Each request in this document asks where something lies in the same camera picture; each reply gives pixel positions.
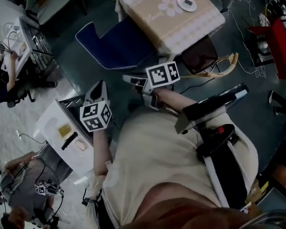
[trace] gray floor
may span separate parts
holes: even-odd
[[[218,0],[211,1],[221,8]],[[138,99],[138,96],[131,91],[130,85],[122,81],[122,72],[104,70],[75,40],[76,32],[91,21],[95,23],[99,35],[104,34],[118,23],[118,16],[114,12],[115,2],[113,0],[84,0],[84,2],[88,15],[84,16],[75,4],[69,4],[48,24],[59,32],[60,37],[49,36],[48,40],[58,64],[79,93],[85,93],[97,80],[103,79],[107,82],[113,103],[113,114],[119,125],[128,115],[127,104],[134,98]],[[260,0],[254,0],[253,3],[255,10],[251,10],[251,13],[257,24],[262,3]],[[244,1],[235,1],[231,8],[245,37],[248,35],[247,22],[252,24],[248,8],[248,3]],[[249,53],[242,44],[242,37],[231,14],[225,15],[225,19],[224,27],[212,37],[218,55],[224,56],[238,52],[242,66],[248,72],[253,72],[254,67]],[[178,64],[179,70],[184,71],[184,66],[179,62]],[[219,66],[222,70],[227,67],[224,63]],[[277,79],[274,64],[266,66],[266,75],[266,79],[256,78],[255,74],[245,73],[238,65],[228,76],[213,80],[202,87],[192,88],[185,93],[186,96],[195,100],[203,100],[239,83],[247,84],[250,90],[249,95],[228,112],[235,124],[255,144],[259,153],[260,171],[266,167],[286,136],[286,116],[274,116],[273,107],[267,104],[267,94],[270,90],[275,90],[286,97],[286,80]],[[205,79],[181,80],[175,84],[175,90],[181,92],[190,85],[198,85],[205,81]]]
[[[37,144],[26,136],[19,140],[16,129],[20,133],[30,136],[36,131],[36,122],[54,101],[54,99],[63,100],[74,94],[74,89],[68,79],[64,76],[60,68],[56,69],[49,77],[49,80],[55,80],[58,85],[54,89],[37,89],[33,91],[36,102],[31,103],[27,98],[21,100],[14,108],[9,109],[6,103],[0,104],[0,169],[4,165],[28,152],[37,152],[42,145]],[[41,135],[37,135],[39,142],[45,141]],[[81,204],[83,192],[87,184],[82,183],[74,185],[73,183],[80,179],[75,172],[61,184],[65,193],[63,205],[58,211],[58,216],[64,221],[61,223],[63,229],[86,228],[85,207]],[[54,210],[58,208],[61,202],[60,196],[55,196]]]

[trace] metal rack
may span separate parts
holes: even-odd
[[[52,63],[57,65],[54,55],[51,53],[50,46],[40,30],[30,24],[23,23],[23,31],[32,39],[33,42],[31,44],[33,52],[30,55],[30,58],[36,65],[36,73],[44,74]]]

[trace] wire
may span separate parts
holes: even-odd
[[[245,71],[247,74],[254,74],[255,73],[255,76],[258,78],[259,76],[261,77],[264,77],[264,78],[267,78],[266,76],[266,71],[265,71],[265,67],[256,67],[255,68],[255,71],[253,72],[248,72],[246,71],[243,66],[241,65],[241,63],[238,61],[240,67],[242,67],[243,71]]]
[[[15,31],[11,31],[10,33],[9,33],[9,36],[8,36],[8,46],[9,46],[9,50],[12,52],[12,50],[10,49],[10,35],[12,34],[12,33],[15,33],[16,35],[17,35],[17,33],[15,32]]]
[[[43,145],[42,148],[37,152],[37,154],[40,153],[40,151],[41,151],[46,145],[47,145],[47,144]],[[30,162],[31,162],[31,160],[30,160],[28,163],[26,163],[26,164],[18,171],[18,173],[15,175],[14,179],[13,179],[8,185],[6,185],[6,186],[1,190],[1,192],[3,192],[4,189],[6,189],[9,185],[13,184],[13,182],[14,182],[15,179],[18,177],[18,175],[20,174],[20,172],[23,171],[23,170],[29,165]]]
[[[46,164],[42,158],[38,158],[38,157],[37,157],[36,159],[37,159],[37,160],[40,160],[40,161],[44,164],[44,168],[43,168],[42,172],[40,173],[39,177],[36,179],[36,181],[37,181],[37,180],[40,178],[40,176],[42,175],[42,173],[43,173],[45,167],[48,167],[48,168],[53,172],[53,174],[56,176],[56,179],[57,179],[58,184],[60,184],[59,179],[58,179],[58,176],[56,175],[55,171],[54,171],[48,164]]]
[[[40,160],[42,160],[42,162],[43,162],[43,168],[42,168],[42,171],[41,171],[41,173],[39,174],[39,176],[36,178],[35,184],[37,184],[37,180],[41,177],[41,175],[42,175],[43,172],[44,172],[44,169],[46,168],[46,163],[43,161],[43,159],[40,159]]]
[[[208,82],[210,82],[210,81],[212,81],[212,80],[214,80],[214,79],[215,79],[215,78],[212,78],[211,80],[208,80],[208,81],[206,81],[205,83],[203,83],[203,84],[201,84],[201,85],[189,86],[188,88],[186,88],[183,92],[180,92],[179,94],[183,94],[183,93],[185,93],[187,90],[189,90],[189,89],[191,89],[191,88],[203,86],[203,85],[207,84]]]
[[[85,192],[84,192],[84,195],[83,195],[83,197],[82,197],[82,200],[83,200],[83,201],[85,200],[86,191],[87,191],[87,189],[85,188]]]
[[[216,66],[215,66],[215,67],[217,68],[218,73],[220,73],[220,69],[219,69],[219,67],[218,67],[217,63],[215,63],[215,64],[216,64]]]
[[[255,10],[255,6],[254,6],[254,4],[252,3],[251,0],[244,0],[244,1],[249,4],[250,17],[251,17],[251,19],[252,19],[252,21],[253,21],[253,23],[254,23],[254,20],[253,20],[253,18],[252,18],[252,16],[251,16],[250,8],[252,8],[253,10]],[[258,66],[258,67],[255,66],[255,63],[254,63],[254,60],[253,60],[253,58],[252,58],[251,52],[249,51],[249,49],[248,49],[247,46],[245,45],[244,35],[243,35],[243,33],[241,32],[241,30],[239,29],[239,26],[238,26],[238,24],[237,24],[237,22],[236,22],[236,19],[235,19],[235,17],[234,17],[234,14],[232,13],[231,10],[228,10],[227,13],[225,12],[225,15],[229,15],[229,13],[231,13],[231,15],[232,15],[232,17],[233,17],[233,20],[234,20],[234,22],[235,22],[235,24],[236,24],[236,27],[237,27],[239,33],[242,35],[243,45],[244,45],[244,47],[246,48],[246,50],[249,52],[249,55],[250,55],[252,64],[253,64],[253,66],[255,67],[255,71],[253,71],[252,73],[247,72],[247,71],[241,66],[240,62],[238,61],[239,64],[240,64],[240,66],[241,66],[242,69],[243,69],[246,73],[248,73],[248,74],[253,74],[253,73],[255,73],[256,78],[258,78],[258,77],[267,78],[265,66],[264,66],[264,65],[261,65],[261,66]]]
[[[57,214],[58,210],[61,208],[62,201],[63,201],[63,195],[61,196],[61,204],[59,205],[59,207],[58,207],[57,211],[54,213],[54,215],[52,216],[52,218],[48,220],[47,224],[49,224],[49,223],[50,223],[50,221],[51,221],[51,220],[56,216],[56,214]]]
[[[204,72],[206,72],[206,73],[211,73],[211,72],[213,72],[213,70],[215,69],[215,66],[214,66],[214,67],[210,66],[210,67],[212,68],[210,71],[207,71],[207,70],[205,69]]]
[[[118,127],[118,125],[116,124],[116,122],[115,122],[114,119],[112,119],[112,122],[113,122],[114,126],[115,126],[119,131],[121,131],[121,129]]]
[[[29,137],[30,139],[34,140],[36,143],[39,143],[39,144],[41,144],[41,145],[47,143],[47,140],[44,141],[43,143],[40,143],[40,142],[36,141],[33,137],[30,137],[29,135],[27,135],[27,134],[25,134],[25,133],[19,134],[19,136],[22,136],[22,135],[25,135],[25,136]]]

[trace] white table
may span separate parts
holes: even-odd
[[[61,146],[70,135],[62,138],[58,128],[65,124],[69,124],[71,127],[70,134],[77,132],[78,136],[65,150],[62,150]],[[90,176],[89,171],[93,169],[92,139],[88,138],[82,127],[68,114],[68,109],[64,104],[54,100],[38,120],[37,127],[52,148],[73,171],[81,177]],[[86,145],[87,148],[84,151],[75,145],[77,140],[81,140]]]
[[[22,18],[17,18],[14,21],[14,25],[19,26],[19,32],[18,32],[18,40],[17,41],[13,41],[13,40],[8,40],[8,39],[4,39],[4,43],[6,45],[8,45],[8,41],[10,41],[10,49],[15,51],[18,55],[20,54],[20,48],[22,44],[25,44],[25,51],[22,54],[22,57],[20,59],[16,60],[16,76],[18,76],[18,74],[20,73],[21,69],[23,68],[23,66],[25,65],[26,61],[28,60],[28,58],[30,57],[31,53],[33,52],[33,45],[32,43],[34,43],[32,41],[31,38],[28,38],[28,36],[26,35],[26,33],[23,30],[23,23],[24,20]],[[6,35],[6,37],[8,37],[8,35],[12,32],[15,31],[13,29],[13,27],[10,29],[10,31],[8,32],[8,34]],[[4,63],[2,64],[2,69],[8,71],[8,69],[10,68],[10,54],[9,53],[5,53],[4,56]]]

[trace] white plate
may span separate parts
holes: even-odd
[[[178,5],[185,11],[194,12],[197,9],[197,4],[194,0],[189,0],[192,2],[192,5],[189,5],[184,2],[184,0],[177,0]]]

